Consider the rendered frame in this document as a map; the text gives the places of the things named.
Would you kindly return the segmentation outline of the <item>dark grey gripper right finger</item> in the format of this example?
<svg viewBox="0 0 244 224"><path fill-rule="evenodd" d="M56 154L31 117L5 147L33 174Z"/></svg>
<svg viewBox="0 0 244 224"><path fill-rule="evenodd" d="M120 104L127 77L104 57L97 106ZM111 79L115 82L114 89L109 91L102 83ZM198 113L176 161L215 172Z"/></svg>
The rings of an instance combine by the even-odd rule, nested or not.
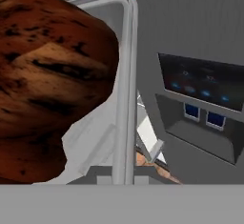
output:
<svg viewBox="0 0 244 224"><path fill-rule="evenodd" d="M161 185L173 182L158 174L155 167L139 166L134 168L135 185Z"/></svg>

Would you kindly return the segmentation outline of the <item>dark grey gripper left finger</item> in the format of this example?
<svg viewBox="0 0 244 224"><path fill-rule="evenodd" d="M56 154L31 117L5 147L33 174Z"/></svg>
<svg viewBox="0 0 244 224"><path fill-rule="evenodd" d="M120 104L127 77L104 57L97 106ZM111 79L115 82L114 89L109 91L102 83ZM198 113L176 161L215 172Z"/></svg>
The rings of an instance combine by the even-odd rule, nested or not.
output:
<svg viewBox="0 0 244 224"><path fill-rule="evenodd" d="M111 183L111 166L92 166L86 175L70 182L70 184L74 185L111 185Z"/></svg>

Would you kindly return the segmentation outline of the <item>brown speckled food lump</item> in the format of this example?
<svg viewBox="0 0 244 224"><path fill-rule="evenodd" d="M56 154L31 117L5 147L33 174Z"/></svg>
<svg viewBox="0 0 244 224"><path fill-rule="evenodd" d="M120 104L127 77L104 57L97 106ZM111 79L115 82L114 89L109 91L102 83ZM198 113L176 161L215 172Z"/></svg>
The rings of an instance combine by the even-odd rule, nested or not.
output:
<svg viewBox="0 0 244 224"><path fill-rule="evenodd" d="M64 0L0 0L0 184L59 176L62 137L112 94L119 44Z"/></svg>

